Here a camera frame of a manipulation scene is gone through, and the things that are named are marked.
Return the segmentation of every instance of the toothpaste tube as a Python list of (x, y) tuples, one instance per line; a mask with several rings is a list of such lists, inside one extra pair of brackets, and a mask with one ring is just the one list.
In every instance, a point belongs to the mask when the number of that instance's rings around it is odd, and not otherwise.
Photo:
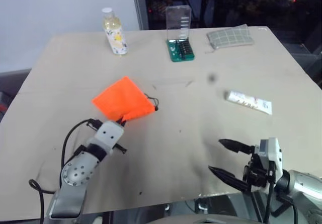
[(272, 102), (258, 99), (255, 97), (246, 96), (240, 92), (230, 91), (227, 93), (226, 99), (230, 102), (235, 102), (249, 108), (265, 112), (272, 115)]

